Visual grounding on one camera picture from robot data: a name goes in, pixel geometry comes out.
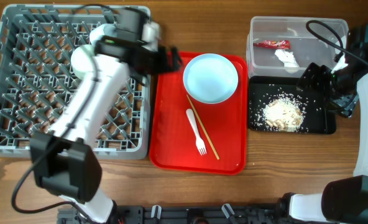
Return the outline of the large light blue plate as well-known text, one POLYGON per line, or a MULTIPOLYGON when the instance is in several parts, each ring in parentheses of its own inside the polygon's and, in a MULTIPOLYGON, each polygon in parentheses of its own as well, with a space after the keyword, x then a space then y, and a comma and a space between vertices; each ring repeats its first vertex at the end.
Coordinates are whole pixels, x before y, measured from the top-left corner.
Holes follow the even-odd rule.
POLYGON ((239 83, 238 72, 226 57, 201 54, 191 59, 183 72, 183 85, 196 101, 218 104, 229 99, 239 83))

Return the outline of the red snack wrapper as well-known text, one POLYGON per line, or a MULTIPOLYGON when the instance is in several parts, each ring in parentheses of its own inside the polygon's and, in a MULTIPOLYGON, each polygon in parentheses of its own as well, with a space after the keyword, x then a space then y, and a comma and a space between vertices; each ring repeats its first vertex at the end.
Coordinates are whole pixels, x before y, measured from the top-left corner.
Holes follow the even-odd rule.
POLYGON ((288 40, 263 40, 253 43, 254 47, 262 47, 265 49, 291 49, 290 42, 288 40))

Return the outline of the white plastic fork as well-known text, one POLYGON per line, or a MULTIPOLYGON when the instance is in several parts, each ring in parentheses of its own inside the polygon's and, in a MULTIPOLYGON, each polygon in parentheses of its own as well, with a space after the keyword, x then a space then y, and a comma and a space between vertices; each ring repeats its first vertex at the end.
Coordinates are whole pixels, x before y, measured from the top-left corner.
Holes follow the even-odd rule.
POLYGON ((202 140, 202 138, 199 134, 199 130, 198 130, 198 127, 197 127, 195 114, 194 114, 193 110, 192 109, 187 109, 186 110, 186 115, 187 115, 188 121, 191 125, 191 128, 192 128, 192 130, 194 132, 194 135, 195 135, 195 138, 196 138, 196 148, 202 156, 206 155, 207 154, 206 146, 205 146, 205 143, 204 143, 204 141, 202 140))

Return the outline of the green saucer bowl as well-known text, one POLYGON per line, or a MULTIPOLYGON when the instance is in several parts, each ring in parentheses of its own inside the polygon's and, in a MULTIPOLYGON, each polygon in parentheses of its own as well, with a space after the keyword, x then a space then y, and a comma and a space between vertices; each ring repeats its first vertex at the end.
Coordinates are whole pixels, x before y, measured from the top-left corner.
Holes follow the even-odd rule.
POLYGON ((95 69, 94 47, 86 44, 76 48, 71 55, 71 67, 80 80, 92 77, 95 69))

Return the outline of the white tissue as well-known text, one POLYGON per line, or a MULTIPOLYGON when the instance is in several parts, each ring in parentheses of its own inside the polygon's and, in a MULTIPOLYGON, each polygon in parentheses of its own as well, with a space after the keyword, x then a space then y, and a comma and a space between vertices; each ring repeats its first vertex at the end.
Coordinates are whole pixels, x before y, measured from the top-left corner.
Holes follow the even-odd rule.
POLYGON ((275 56, 283 63, 283 67, 288 73, 296 73, 300 68, 293 52, 277 49, 275 51, 275 56))

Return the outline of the wooden chopstick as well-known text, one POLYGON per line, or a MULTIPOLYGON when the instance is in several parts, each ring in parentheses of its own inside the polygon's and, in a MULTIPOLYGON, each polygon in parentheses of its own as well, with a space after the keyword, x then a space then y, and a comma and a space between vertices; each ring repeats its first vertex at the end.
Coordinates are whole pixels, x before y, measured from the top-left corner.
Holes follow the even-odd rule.
POLYGON ((209 145, 210 145, 210 147, 211 147, 211 149, 212 149, 212 151, 213 151, 213 153, 214 153, 214 155, 215 155, 216 159, 217 159, 217 160, 220 160, 220 156, 219 156, 219 154, 217 153, 217 150, 215 149, 215 146, 214 146, 214 144, 213 144, 213 142, 212 142, 211 138, 209 137, 209 134, 208 134, 208 132, 207 132, 207 130, 206 130, 206 128, 205 128, 205 126, 203 125, 203 122, 202 122, 202 120, 201 120, 200 116, 198 115, 198 112, 197 112, 197 110, 196 110, 196 108, 195 108, 195 106, 194 106, 194 104, 193 104, 193 102, 192 102, 191 98, 189 97, 189 95, 187 95, 186 97, 187 97, 187 99, 188 99, 188 101, 189 101, 189 103, 190 103, 191 109, 193 110, 193 112, 194 112, 194 114, 195 114, 196 122, 197 122, 197 123, 199 123, 199 125, 200 125, 200 127, 201 127, 202 131, 204 132, 204 135, 205 135, 205 137, 206 137, 206 139, 207 139, 207 141, 208 141, 208 143, 209 143, 209 145))

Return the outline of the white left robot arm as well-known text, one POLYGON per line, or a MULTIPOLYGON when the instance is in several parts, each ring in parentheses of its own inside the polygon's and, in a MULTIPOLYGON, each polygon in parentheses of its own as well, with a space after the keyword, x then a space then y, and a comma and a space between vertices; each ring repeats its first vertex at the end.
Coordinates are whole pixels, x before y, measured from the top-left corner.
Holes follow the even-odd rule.
POLYGON ((62 197, 89 223, 120 223, 114 200, 100 189, 102 168, 93 152, 99 128, 116 94, 129 78, 177 71, 182 59, 176 47, 167 50, 148 42, 104 36, 96 41, 94 52, 85 50, 90 72, 81 82, 68 108, 50 128, 30 139, 35 183, 62 197))

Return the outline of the light blue small bowl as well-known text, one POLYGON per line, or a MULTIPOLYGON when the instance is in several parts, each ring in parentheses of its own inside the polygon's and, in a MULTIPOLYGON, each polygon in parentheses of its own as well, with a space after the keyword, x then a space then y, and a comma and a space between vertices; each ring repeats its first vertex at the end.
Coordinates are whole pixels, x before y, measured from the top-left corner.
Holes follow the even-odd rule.
POLYGON ((101 40, 102 37, 109 36, 115 37, 116 36, 116 26, 113 24, 102 24, 99 27, 95 28, 90 32, 90 44, 95 45, 98 40, 101 40))

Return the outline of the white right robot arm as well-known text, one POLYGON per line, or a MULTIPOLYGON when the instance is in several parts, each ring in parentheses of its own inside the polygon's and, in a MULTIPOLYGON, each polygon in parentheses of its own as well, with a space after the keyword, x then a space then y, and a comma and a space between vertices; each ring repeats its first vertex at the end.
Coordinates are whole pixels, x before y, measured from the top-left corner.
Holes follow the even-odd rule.
POLYGON ((321 93, 324 107, 343 117, 359 104, 359 152, 352 177, 330 182, 320 194, 285 194, 275 216, 293 223, 368 223, 368 24, 353 28, 346 42, 335 44, 313 31, 313 23, 306 23, 307 31, 339 50, 337 64, 329 69, 311 63, 297 86, 321 93))

